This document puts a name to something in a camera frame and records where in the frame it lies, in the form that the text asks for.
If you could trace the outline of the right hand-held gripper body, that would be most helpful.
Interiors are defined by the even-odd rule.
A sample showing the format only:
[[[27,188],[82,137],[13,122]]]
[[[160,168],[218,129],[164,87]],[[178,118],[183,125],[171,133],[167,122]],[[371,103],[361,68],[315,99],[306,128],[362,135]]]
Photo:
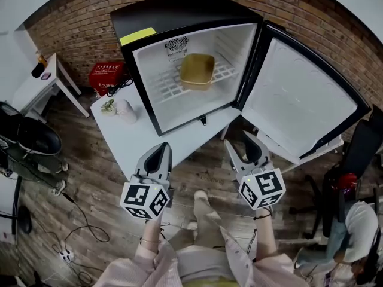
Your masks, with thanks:
[[[249,169],[245,176],[236,180],[239,195],[252,210],[278,203],[286,192],[281,171],[274,168],[271,161],[265,169]]]

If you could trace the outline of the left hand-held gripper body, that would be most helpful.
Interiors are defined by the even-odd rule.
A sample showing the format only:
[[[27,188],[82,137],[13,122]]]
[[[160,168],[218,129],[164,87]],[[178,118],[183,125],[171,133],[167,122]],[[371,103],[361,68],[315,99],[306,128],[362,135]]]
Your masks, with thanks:
[[[154,176],[132,175],[126,182],[120,199],[120,206],[132,217],[157,220],[171,203],[169,174]]]

